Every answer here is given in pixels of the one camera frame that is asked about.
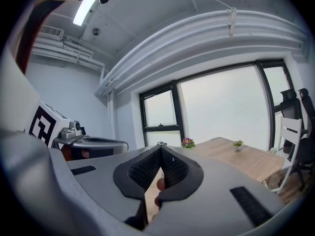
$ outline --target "ceiling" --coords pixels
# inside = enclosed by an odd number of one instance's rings
[[[288,0],[220,0],[236,9],[256,10],[279,15],[291,22],[298,12]],[[45,24],[61,28],[66,34],[80,38],[114,56],[98,57],[109,69],[128,51],[161,28],[180,19],[208,11],[228,9],[215,0],[110,0],[95,2],[82,26],[72,23],[80,6],[78,0],[64,3]],[[93,28],[100,35],[92,34]]]

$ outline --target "fluorescent light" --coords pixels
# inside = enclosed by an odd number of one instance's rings
[[[95,0],[83,0],[78,11],[77,14],[75,15],[75,18],[73,20],[73,23],[76,25],[81,26],[88,11],[90,10],[90,8],[92,7],[93,3],[95,2]]]

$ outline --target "white box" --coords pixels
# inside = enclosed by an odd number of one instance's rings
[[[71,120],[48,104],[38,101],[25,127],[25,133],[41,139],[49,148]]]

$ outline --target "air conditioner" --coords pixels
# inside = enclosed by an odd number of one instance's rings
[[[40,29],[38,36],[39,37],[45,37],[50,38],[53,40],[61,40],[63,38],[64,30],[51,27],[51,26],[42,26]]]

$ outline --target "window frame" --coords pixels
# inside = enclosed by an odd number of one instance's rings
[[[158,94],[171,91],[173,104],[174,104],[174,111],[175,111],[175,118],[176,118],[176,125],[163,125],[163,126],[155,126],[149,127],[147,125],[147,118],[146,118],[146,109],[144,101],[151,97],[154,97]],[[141,110],[141,121],[142,121],[142,131],[143,131],[143,138],[145,146],[148,146],[148,138],[147,132],[159,132],[159,131],[180,131],[181,141],[185,137],[184,132],[184,124],[183,124],[183,117],[182,117],[182,110],[181,104],[178,96],[177,91],[177,81],[173,80],[170,83],[164,84],[157,88],[151,89],[139,95],[140,97],[140,110]]]
[[[161,85],[159,87],[153,88],[148,90],[144,93],[139,94],[140,97],[140,110],[141,110],[141,121],[142,121],[142,130],[143,130],[143,137],[145,146],[148,146],[148,139],[147,139],[147,132],[155,132],[155,131],[180,131],[181,140],[185,137],[184,131],[184,123],[182,117],[182,110],[181,104],[179,100],[177,84],[183,81],[195,79],[201,76],[209,75],[212,73],[222,72],[230,69],[237,69],[244,66],[255,65],[259,71],[259,79],[262,81],[263,87],[265,89],[266,97],[267,97],[267,104],[268,104],[268,111],[270,116],[270,140],[269,140],[269,149],[274,146],[275,143],[275,132],[276,132],[276,121],[275,121],[275,113],[281,111],[280,105],[274,106],[273,97],[270,89],[269,82],[267,80],[267,76],[265,74],[264,69],[272,68],[272,67],[283,67],[284,74],[286,75],[286,79],[288,81],[290,89],[294,89],[293,82],[290,76],[290,73],[285,65],[283,59],[267,59],[267,60],[255,60],[243,63],[237,63],[232,65],[226,65],[222,67],[217,67],[213,69],[209,69],[206,71],[202,71],[199,73],[195,73],[192,75],[188,75],[177,80],[172,80],[169,83]],[[175,110],[175,117],[176,117],[176,125],[167,125],[167,126],[157,126],[157,127],[148,127],[146,121],[146,111],[145,111],[145,104],[144,100],[160,93],[164,93],[166,91],[172,91],[173,96],[173,103],[174,103],[174,110]]]

